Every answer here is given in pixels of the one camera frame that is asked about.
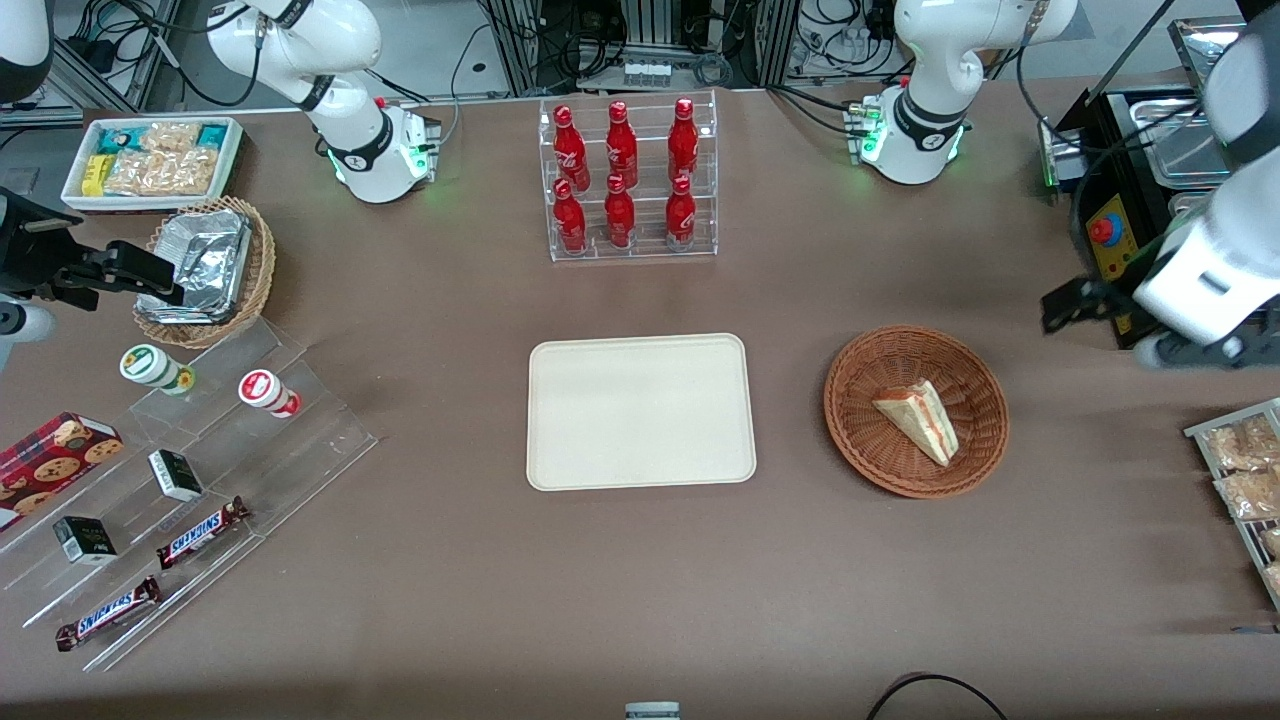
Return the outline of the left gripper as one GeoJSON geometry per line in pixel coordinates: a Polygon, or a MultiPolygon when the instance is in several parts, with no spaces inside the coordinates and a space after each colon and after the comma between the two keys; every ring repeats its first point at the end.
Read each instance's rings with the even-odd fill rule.
{"type": "Polygon", "coordinates": [[[1070,279],[1042,297],[1042,331],[1055,334],[1074,324],[1082,299],[1106,309],[1140,309],[1194,345],[1225,340],[1252,313],[1277,296],[1277,281],[1238,266],[1206,217],[1167,233],[1151,273],[1130,293],[1070,279]]]}

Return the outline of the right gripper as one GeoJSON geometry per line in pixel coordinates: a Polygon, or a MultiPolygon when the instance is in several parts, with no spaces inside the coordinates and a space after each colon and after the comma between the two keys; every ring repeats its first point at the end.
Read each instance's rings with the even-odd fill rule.
{"type": "Polygon", "coordinates": [[[175,266],[129,242],[86,251],[70,234],[81,217],[67,215],[3,188],[1,292],[44,299],[95,313],[99,291],[137,293],[184,305],[175,266]]]}

